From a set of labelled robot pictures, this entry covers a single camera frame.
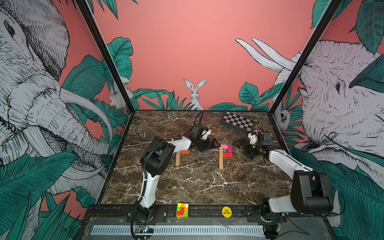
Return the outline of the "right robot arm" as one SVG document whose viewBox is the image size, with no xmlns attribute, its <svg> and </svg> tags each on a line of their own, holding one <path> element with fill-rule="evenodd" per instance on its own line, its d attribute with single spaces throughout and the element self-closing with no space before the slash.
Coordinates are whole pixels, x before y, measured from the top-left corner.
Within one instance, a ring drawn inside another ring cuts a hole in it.
<svg viewBox="0 0 384 240">
<path fill-rule="evenodd" d="M 241 138 L 233 145 L 244 150 L 251 159 L 262 156 L 279 167 L 291 180 L 292 188 L 289 195 L 270 198 L 264 204 L 265 214 L 314 214 L 325 215 L 334 207 L 331 184 L 325 172 L 315 171 L 290 156 L 286 151 L 274 146 L 272 142 L 251 144 Z"/>
</svg>

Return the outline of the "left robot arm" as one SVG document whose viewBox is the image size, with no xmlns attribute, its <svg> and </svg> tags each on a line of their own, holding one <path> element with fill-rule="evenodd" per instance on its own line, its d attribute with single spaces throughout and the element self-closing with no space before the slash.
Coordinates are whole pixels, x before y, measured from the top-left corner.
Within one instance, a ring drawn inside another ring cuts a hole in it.
<svg viewBox="0 0 384 240">
<path fill-rule="evenodd" d="M 155 137 L 141 156 L 143 184 L 141 193 L 131 210 L 131 219 L 136 222 L 144 222 L 153 216 L 159 178 L 167 169 L 174 153 L 190 149 L 204 152 L 220 146 L 215 138 L 204 140 L 186 136 L 175 139 Z"/>
</svg>

